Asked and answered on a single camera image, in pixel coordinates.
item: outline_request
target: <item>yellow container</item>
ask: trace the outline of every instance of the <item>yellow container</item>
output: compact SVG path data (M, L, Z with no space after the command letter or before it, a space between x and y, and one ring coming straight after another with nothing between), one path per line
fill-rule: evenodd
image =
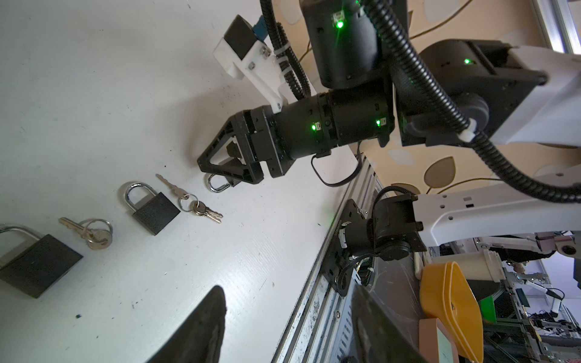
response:
M484 338L480 308L458 264L451 261L426 265L419 300L426 315L439 318L452 334L459 355L482 363Z

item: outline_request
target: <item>black padlock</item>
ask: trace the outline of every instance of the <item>black padlock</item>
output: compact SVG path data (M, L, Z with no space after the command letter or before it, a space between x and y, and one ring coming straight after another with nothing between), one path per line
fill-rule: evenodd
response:
M141 208L137 207L129 200L129 192L133 188L142 187L155 195ZM163 193L156 193L153 188L145 183L132 183L125 189L125 202L133 210L133 217L138 220L149 232L157 235L171 222L180 210Z
M82 255L51 235L40 238L26 227L0 227L0 233L7 231L20 231L37 240L0 268L0 279L34 298L42 295L82 258Z

